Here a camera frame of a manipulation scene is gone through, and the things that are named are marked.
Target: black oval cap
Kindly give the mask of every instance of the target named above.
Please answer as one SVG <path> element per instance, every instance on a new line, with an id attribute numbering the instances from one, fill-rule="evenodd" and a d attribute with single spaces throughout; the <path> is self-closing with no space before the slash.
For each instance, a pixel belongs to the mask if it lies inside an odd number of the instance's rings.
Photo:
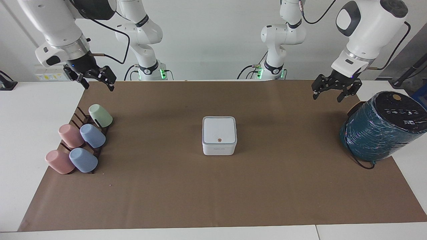
<path id="1" fill-rule="evenodd" d="M 427 111 L 408 96 L 381 92 L 375 98 L 374 106 L 383 120 L 407 132 L 418 134 L 427 129 Z"/>
<path id="2" fill-rule="evenodd" d="M 401 0 L 380 0 L 380 4 L 397 18 L 404 18 L 408 14 L 408 7 Z"/>

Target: green cup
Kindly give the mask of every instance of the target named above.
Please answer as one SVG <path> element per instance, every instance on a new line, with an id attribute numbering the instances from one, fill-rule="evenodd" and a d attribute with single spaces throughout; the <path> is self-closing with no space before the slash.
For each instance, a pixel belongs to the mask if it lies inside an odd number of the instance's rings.
<path id="1" fill-rule="evenodd" d="M 99 104 L 90 106 L 89 114 L 100 128 L 108 127 L 113 122 L 113 117 Z"/>

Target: white tabletop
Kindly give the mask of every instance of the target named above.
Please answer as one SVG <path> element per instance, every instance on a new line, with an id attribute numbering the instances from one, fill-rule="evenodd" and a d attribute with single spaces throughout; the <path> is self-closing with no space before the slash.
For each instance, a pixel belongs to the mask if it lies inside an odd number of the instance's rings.
<path id="1" fill-rule="evenodd" d="M 393 90 L 388 82 L 364 81 L 358 96 L 368 100 Z M 0 231 L 16 231 L 46 171 L 44 156 L 56 149 L 58 128 L 68 123 L 83 93 L 75 82 L 19 83 L 0 92 Z M 427 210 L 427 135 L 393 155 L 424 211 Z M 17 151 L 15 145 L 25 146 Z M 0 233 L 0 239 L 426 239 L 427 223 L 307 225 L 249 228 L 80 230 Z"/>

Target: wall socket panel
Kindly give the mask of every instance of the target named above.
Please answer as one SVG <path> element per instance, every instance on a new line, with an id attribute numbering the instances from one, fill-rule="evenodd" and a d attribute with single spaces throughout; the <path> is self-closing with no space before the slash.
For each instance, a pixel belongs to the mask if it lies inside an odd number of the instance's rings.
<path id="1" fill-rule="evenodd" d="M 40 82 L 68 82 L 69 79 L 62 65 L 53 65 L 50 68 L 41 65 L 35 66 L 35 76 Z"/>

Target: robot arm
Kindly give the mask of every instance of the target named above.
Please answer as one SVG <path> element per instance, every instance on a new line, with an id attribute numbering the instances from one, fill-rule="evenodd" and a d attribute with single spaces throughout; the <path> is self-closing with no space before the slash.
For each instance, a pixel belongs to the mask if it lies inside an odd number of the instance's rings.
<path id="1" fill-rule="evenodd" d="M 336 18 L 336 26 L 349 38 L 347 47 L 333 62 L 331 75 L 317 77 L 312 85 L 313 98 L 329 89 L 342 90 L 338 102 L 355 95 L 362 85 L 359 75 L 393 39 L 407 13 L 401 0 L 353 0 L 345 4 Z"/>
<path id="2" fill-rule="evenodd" d="M 119 0 L 123 16 L 132 23 L 117 26 L 117 30 L 130 36 L 130 48 L 137 57 L 141 80 L 167 80 L 166 65 L 156 59 L 153 48 L 149 44 L 156 44 L 163 39 L 161 28 L 154 23 L 145 12 L 140 0 Z M 116 33 L 116 38 L 127 43 L 127 38 Z"/>
<path id="3" fill-rule="evenodd" d="M 261 40 L 268 47 L 267 58 L 262 63 L 261 79 L 277 79 L 286 57 L 283 45 L 301 44 L 306 37 L 305 27 L 301 25 L 299 0 L 282 0 L 280 16 L 286 24 L 268 25 L 261 32 Z"/>
<path id="4" fill-rule="evenodd" d="M 68 0 L 18 0 L 21 8 L 35 27 L 42 32 L 46 42 L 36 49 L 39 62 L 45 67 L 66 62 L 64 70 L 72 80 L 86 89 L 84 78 L 105 83 L 113 91 L 116 76 L 109 66 L 98 67 L 91 55 L 88 40 L 75 23 L 76 9 Z M 115 0 L 74 0 L 73 4 L 88 9 L 85 16 L 93 19 L 110 19 L 115 13 Z"/>

